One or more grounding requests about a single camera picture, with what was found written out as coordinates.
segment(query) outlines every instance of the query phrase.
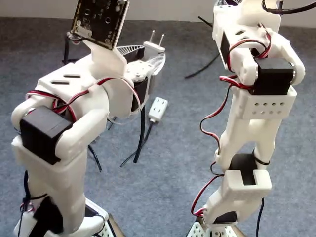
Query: gray carpet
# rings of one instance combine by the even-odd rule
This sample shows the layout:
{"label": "gray carpet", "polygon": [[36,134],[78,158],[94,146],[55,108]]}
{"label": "gray carpet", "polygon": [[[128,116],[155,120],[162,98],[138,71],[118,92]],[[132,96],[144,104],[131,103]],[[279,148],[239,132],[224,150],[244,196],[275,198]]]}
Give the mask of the gray carpet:
{"label": "gray carpet", "polygon": [[[33,89],[37,80],[61,66],[63,36],[71,21],[56,19],[0,18],[0,236],[12,236],[24,195],[23,168],[14,160],[10,142],[16,135],[10,124],[12,110]],[[164,79],[154,96],[170,101],[162,122],[143,149],[137,165],[119,165],[138,144],[140,120],[114,126],[94,144],[105,171],[99,173],[88,160],[86,196],[112,213],[128,237],[184,237],[194,217],[191,203],[212,176],[215,142],[198,129],[200,119],[216,109],[227,85],[220,60],[198,77],[186,74],[204,66],[217,50],[211,29],[202,23],[126,22],[119,45],[140,44],[156,29],[166,37],[167,64]],[[286,119],[276,140],[269,171],[274,184],[266,198],[261,222],[262,237],[314,236],[316,232],[315,134],[316,134],[316,30],[282,28],[307,68],[291,117]],[[72,48],[72,55],[84,56],[84,45]],[[229,105],[206,127],[221,134]],[[218,187],[219,181],[202,196],[200,205]],[[255,236],[257,213],[239,227]]]}

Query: power strip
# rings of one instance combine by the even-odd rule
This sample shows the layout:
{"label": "power strip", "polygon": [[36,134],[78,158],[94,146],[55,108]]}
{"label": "power strip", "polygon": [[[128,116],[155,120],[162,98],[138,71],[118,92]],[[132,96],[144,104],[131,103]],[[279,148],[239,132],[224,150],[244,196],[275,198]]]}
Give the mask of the power strip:
{"label": "power strip", "polygon": [[156,97],[148,114],[151,122],[160,122],[167,107],[167,100]]}

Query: circuit board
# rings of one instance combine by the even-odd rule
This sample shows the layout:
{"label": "circuit board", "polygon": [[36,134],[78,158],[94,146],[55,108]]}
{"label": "circuit board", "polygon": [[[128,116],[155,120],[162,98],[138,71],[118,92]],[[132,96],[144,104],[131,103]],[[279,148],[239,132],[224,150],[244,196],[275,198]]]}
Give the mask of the circuit board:
{"label": "circuit board", "polygon": [[79,0],[72,33],[112,50],[119,39],[128,0]]}

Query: humanoid robot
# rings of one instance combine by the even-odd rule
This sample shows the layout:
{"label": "humanoid robot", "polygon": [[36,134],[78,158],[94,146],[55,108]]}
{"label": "humanoid robot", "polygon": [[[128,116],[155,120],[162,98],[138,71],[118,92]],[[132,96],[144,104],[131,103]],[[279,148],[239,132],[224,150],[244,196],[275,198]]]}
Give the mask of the humanoid robot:
{"label": "humanoid robot", "polygon": [[[211,171],[218,164],[223,174],[214,173],[194,200],[191,212],[202,218],[202,224],[194,223],[189,237],[235,237],[232,227],[248,219],[260,205],[263,208],[264,197],[272,189],[267,168],[275,138],[296,99],[294,86],[305,76],[302,61],[278,32],[281,15],[312,9],[316,3],[284,10],[283,1],[277,0],[234,2],[220,0],[214,6],[213,39],[225,68],[233,73],[220,77],[229,84],[228,93],[230,89],[233,93],[227,127],[218,137],[202,123],[223,110],[228,93],[220,108],[200,123],[201,131],[218,144]],[[255,142],[253,152],[238,154],[248,142]],[[223,178],[221,186],[195,211],[201,194],[219,177]]]}
{"label": "humanoid robot", "polygon": [[12,114],[14,154],[26,169],[18,237],[115,236],[108,213],[83,192],[87,147],[108,120],[142,110],[165,64],[154,34],[116,47],[128,6],[79,0],[71,34],[91,54],[40,78]]}

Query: white plug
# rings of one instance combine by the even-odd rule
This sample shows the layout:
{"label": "white plug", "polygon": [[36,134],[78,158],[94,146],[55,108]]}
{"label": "white plug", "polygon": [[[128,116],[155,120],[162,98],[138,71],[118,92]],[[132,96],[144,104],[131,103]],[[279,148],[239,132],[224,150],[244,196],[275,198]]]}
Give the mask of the white plug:
{"label": "white plug", "polygon": [[154,102],[153,102],[153,105],[149,111],[150,121],[151,122],[160,122],[167,107],[168,107],[167,100],[156,97]]}
{"label": "white plug", "polygon": [[143,58],[144,61],[148,61],[152,58],[155,58],[159,54],[165,53],[165,51],[166,51],[166,49],[161,46],[162,41],[164,39],[164,34],[161,36],[159,45],[153,43],[154,36],[155,36],[155,31],[152,32],[152,36],[150,37],[150,40],[144,42],[144,47],[145,47],[144,58]]}

